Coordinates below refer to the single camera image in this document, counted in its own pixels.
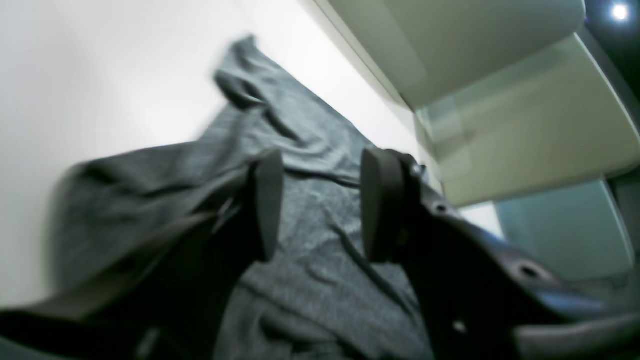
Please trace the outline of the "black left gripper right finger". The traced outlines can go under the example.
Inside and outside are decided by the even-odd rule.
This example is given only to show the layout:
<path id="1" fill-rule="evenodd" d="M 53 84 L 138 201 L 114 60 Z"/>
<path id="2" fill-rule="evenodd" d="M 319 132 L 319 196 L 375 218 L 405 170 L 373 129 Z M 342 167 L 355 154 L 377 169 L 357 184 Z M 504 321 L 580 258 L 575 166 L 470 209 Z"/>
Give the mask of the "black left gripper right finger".
<path id="1" fill-rule="evenodd" d="M 637 360 L 639 313 L 573 289 L 468 222 L 407 153 L 361 155 L 365 256 L 398 264 L 437 360 Z"/>

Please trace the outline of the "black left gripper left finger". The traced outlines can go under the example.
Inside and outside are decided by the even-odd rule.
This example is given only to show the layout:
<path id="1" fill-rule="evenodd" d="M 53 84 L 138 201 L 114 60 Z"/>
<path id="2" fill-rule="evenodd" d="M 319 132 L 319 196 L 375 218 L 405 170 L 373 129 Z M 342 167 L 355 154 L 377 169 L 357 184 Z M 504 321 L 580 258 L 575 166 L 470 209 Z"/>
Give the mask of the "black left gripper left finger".
<path id="1" fill-rule="evenodd" d="M 275 254 L 284 162 L 265 150 L 192 214 L 120 265 L 37 305 L 1 312 L 1 337 L 73 360 L 209 360 L 236 283 Z"/>

